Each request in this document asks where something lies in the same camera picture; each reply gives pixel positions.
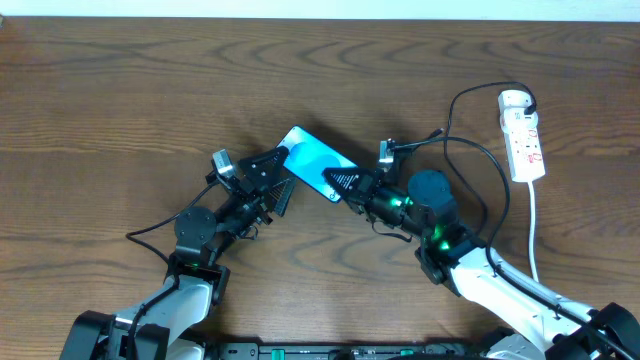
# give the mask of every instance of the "wooden surface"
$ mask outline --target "wooden surface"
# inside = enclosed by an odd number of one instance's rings
[[[548,175],[536,182],[542,281],[640,315],[640,31],[637,24],[9,18],[0,31],[0,353],[56,358],[85,310],[111,313],[162,282],[126,231],[175,213],[204,186],[211,153],[265,151],[300,124],[362,166],[378,143],[446,123],[481,83],[519,80],[539,101]],[[507,166],[497,95],[461,98],[453,134]],[[487,199],[490,163],[452,157]],[[445,168],[441,146],[409,168]],[[452,180],[469,223],[473,198]],[[216,190],[204,204],[224,200]],[[527,271],[528,194],[497,240]],[[376,236],[306,186],[285,218],[222,263],[224,304],[204,327],[266,342],[477,339],[500,324],[433,286],[416,244]],[[147,236],[172,251],[172,228]]]

